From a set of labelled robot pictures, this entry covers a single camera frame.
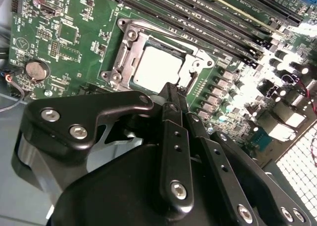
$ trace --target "hole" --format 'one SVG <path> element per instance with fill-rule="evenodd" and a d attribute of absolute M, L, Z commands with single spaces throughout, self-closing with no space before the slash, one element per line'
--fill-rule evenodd
<path fill-rule="evenodd" d="M 176 132 L 174 132 L 174 135 L 175 135 L 175 136 L 177 136 L 177 137 L 181 137 L 180 133 L 179 133 L 179 132 L 177 132 L 177 131 L 176 131 Z"/>
<path fill-rule="evenodd" d="M 181 149 L 178 145 L 175 145 L 174 148 L 175 148 L 175 150 L 178 151 L 179 153 L 182 152 L 182 149 Z"/>
<path fill-rule="evenodd" d="M 124 26 L 124 25 L 125 25 L 125 21 L 124 21 L 124 20 L 121 20 L 121 21 L 119 22 L 119 24 L 120 24 L 121 26 Z"/>
<path fill-rule="evenodd" d="M 136 60 L 136 58 L 133 58 L 132 63 L 131 63 L 131 66 L 133 66 L 133 67 L 135 67 L 135 60 Z"/>
<path fill-rule="evenodd" d="M 220 155 L 220 152 L 217 149 L 214 149 L 214 153 L 216 153 L 217 155 Z"/>
<path fill-rule="evenodd" d="M 228 169 L 224 165 L 221 165 L 221 169 L 225 172 L 228 172 Z"/>

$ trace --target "black capacitor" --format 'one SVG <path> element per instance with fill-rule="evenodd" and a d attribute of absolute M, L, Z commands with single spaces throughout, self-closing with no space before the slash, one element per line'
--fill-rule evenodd
<path fill-rule="evenodd" d="M 301 65 L 301 64 L 296 63 L 296 62 L 291 62 L 289 65 L 290 65 L 290 67 L 294 68 L 295 70 L 297 70 L 301 74 L 307 74 L 309 72 L 309 69 L 306 65 Z"/>
<path fill-rule="evenodd" d="M 251 131 L 257 132 L 259 130 L 259 127 L 257 126 L 257 124 L 255 124 L 252 120 L 248 120 L 248 124 L 251 128 Z"/>
<path fill-rule="evenodd" d="M 269 64 L 271 66 L 275 67 L 279 71 L 284 69 L 284 64 L 281 61 L 277 60 L 277 59 L 272 58 L 269 61 Z"/>
<path fill-rule="evenodd" d="M 276 92 L 277 92 L 277 94 L 279 95 L 279 96 L 285 96 L 286 95 L 286 91 L 283 89 L 283 88 L 281 88 L 281 87 L 279 87 L 277 90 L 276 90 Z"/>
<path fill-rule="evenodd" d="M 275 102 L 279 102 L 280 100 L 282 100 L 282 98 L 281 98 L 277 93 L 273 93 L 271 98 L 272 98 Z"/>
<path fill-rule="evenodd" d="M 276 53 L 275 53 L 275 56 L 283 61 L 286 61 L 286 60 L 289 60 L 290 58 L 290 54 L 286 53 L 286 52 L 283 52 L 281 50 L 278 50 Z"/>
<path fill-rule="evenodd" d="M 252 115 L 253 117 L 256 117 L 258 115 L 258 113 L 257 113 L 255 108 L 253 108 L 251 106 L 248 106 L 246 109 L 250 113 L 250 115 Z"/>

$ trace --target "red wire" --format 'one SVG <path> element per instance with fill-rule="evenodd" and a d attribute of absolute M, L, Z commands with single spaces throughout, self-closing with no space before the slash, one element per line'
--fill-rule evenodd
<path fill-rule="evenodd" d="M 313 108 L 314 113 L 317 115 L 317 109 L 314 103 L 314 100 L 311 98 L 311 94 L 309 92 L 309 90 L 306 88 L 306 86 L 303 84 L 303 82 L 301 82 L 300 80 L 298 81 L 298 83 L 304 88 L 305 92 L 306 92 L 306 97 L 310 100 L 311 102 L 311 106 Z"/>
<path fill-rule="evenodd" d="M 303 82 L 301 82 L 301 80 L 299 80 L 298 83 L 299 83 L 299 84 L 304 88 L 304 90 L 306 91 L 306 97 L 310 100 L 311 105 L 312 105 L 312 108 L 313 108 L 313 111 L 314 111 L 314 113 L 317 115 L 316 106 L 315 106 L 315 104 L 314 104 L 314 100 L 311 98 L 311 94 L 310 94 L 309 90 L 306 88 L 306 86 L 303 84 Z M 314 165 L 315 165 L 315 167 L 317 168 L 317 156 L 314 154 L 314 140 L 315 140 L 315 137 L 313 138 L 312 143 L 311 143 L 311 154 L 312 154 L 312 158 L 313 158 Z"/>

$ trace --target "capacitor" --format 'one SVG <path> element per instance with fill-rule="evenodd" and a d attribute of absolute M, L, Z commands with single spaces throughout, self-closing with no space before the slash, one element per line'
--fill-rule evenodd
<path fill-rule="evenodd" d="M 272 58 L 269 63 L 279 71 L 284 70 L 284 64 L 277 59 Z"/>
<path fill-rule="evenodd" d="M 297 70 L 298 72 L 300 72 L 303 75 L 305 75 L 309 72 L 309 69 L 305 65 L 301 65 L 301 64 L 298 64 L 296 62 L 292 62 L 289 65 L 290 65 L 290 67 L 294 68 L 295 70 Z"/>
<path fill-rule="evenodd" d="M 213 126 L 211 123 L 206 124 L 206 130 L 208 134 L 211 134 L 213 132 Z"/>
<path fill-rule="evenodd" d="M 276 90 L 276 92 L 277 92 L 277 94 L 279 95 L 279 96 L 285 96 L 286 95 L 286 91 L 283 89 L 283 88 L 281 88 L 281 87 L 279 87 L 277 90 Z"/>
<path fill-rule="evenodd" d="M 231 96 L 231 98 L 232 98 L 234 101 L 240 101 L 240 100 L 241 100 L 241 96 L 240 96 L 237 92 L 235 92 L 235 91 L 232 91 L 232 92 L 230 93 L 230 96 Z"/>
<path fill-rule="evenodd" d="M 273 93 L 272 99 L 273 99 L 275 102 L 279 102 L 282 98 L 281 98 L 277 93 Z"/>
<path fill-rule="evenodd" d="M 25 66 L 27 76 L 34 82 L 41 82 L 50 76 L 49 66 L 41 60 L 31 60 Z"/>
<path fill-rule="evenodd" d="M 225 116 L 221 111 L 217 113 L 217 118 L 220 122 L 225 122 L 227 120 L 227 116 Z"/>
<path fill-rule="evenodd" d="M 246 109 L 253 117 L 256 117 L 258 115 L 257 111 L 253 107 L 248 106 Z"/>
<path fill-rule="evenodd" d="M 283 52 L 281 50 L 278 50 L 276 53 L 275 53 L 275 56 L 283 61 L 287 61 L 291 58 L 291 54 L 288 54 L 286 52 Z"/>
<path fill-rule="evenodd" d="M 248 123 L 253 132 L 257 132 L 259 130 L 259 127 L 253 121 L 249 120 Z"/>
<path fill-rule="evenodd" d="M 234 106 L 229 101 L 225 101 L 222 105 L 225 107 L 227 113 L 232 112 L 234 109 Z"/>
<path fill-rule="evenodd" d="M 32 3 L 35 7 L 38 7 L 41 4 L 44 4 L 46 0 L 32 0 Z"/>
<path fill-rule="evenodd" d="M 246 92 L 246 91 L 248 91 L 248 87 L 247 87 L 243 82 L 238 82 L 238 83 L 236 83 L 236 86 L 238 87 L 238 89 L 239 89 L 241 92 Z"/>

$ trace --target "chip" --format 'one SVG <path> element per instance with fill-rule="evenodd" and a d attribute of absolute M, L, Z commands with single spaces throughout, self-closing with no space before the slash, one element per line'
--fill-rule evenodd
<path fill-rule="evenodd" d="M 233 113 L 238 113 L 238 112 L 240 112 L 240 109 L 234 108 L 232 112 L 233 112 Z"/>
<path fill-rule="evenodd" d="M 240 126 L 235 126 L 234 127 L 234 131 L 240 131 L 242 129 L 242 127 L 240 127 Z"/>
<path fill-rule="evenodd" d="M 65 40 L 68 43 L 75 44 L 76 38 L 78 34 L 78 29 L 69 26 L 65 23 L 61 23 L 60 28 L 59 28 L 59 38 Z"/>

